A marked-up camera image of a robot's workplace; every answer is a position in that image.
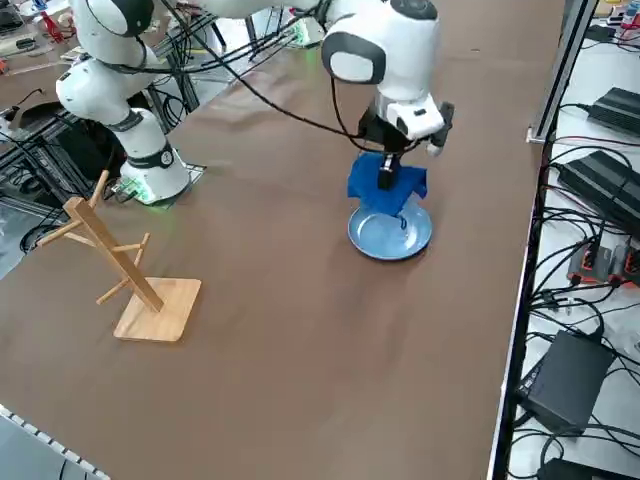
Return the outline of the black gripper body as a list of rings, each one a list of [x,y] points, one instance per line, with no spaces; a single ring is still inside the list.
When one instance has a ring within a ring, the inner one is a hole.
[[[416,148],[416,142],[380,118],[374,106],[369,106],[360,118],[357,138],[366,142],[359,149],[368,153],[403,155]]]

